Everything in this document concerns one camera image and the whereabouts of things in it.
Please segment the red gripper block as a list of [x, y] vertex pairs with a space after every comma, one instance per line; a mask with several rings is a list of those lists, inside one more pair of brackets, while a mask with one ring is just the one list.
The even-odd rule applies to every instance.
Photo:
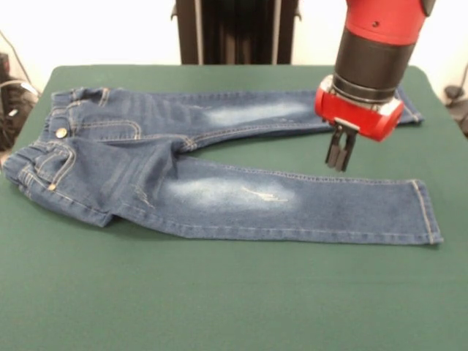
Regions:
[[[325, 163], [329, 168], [345, 172], [355, 146], [358, 133], [375, 141], [383, 141], [396, 128], [404, 109], [404, 103], [395, 97], [389, 102], [356, 102], [342, 96], [332, 85], [333, 76], [327, 75], [320, 82], [314, 102], [315, 113], [334, 125]], [[343, 124], [352, 130], [343, 130]]]

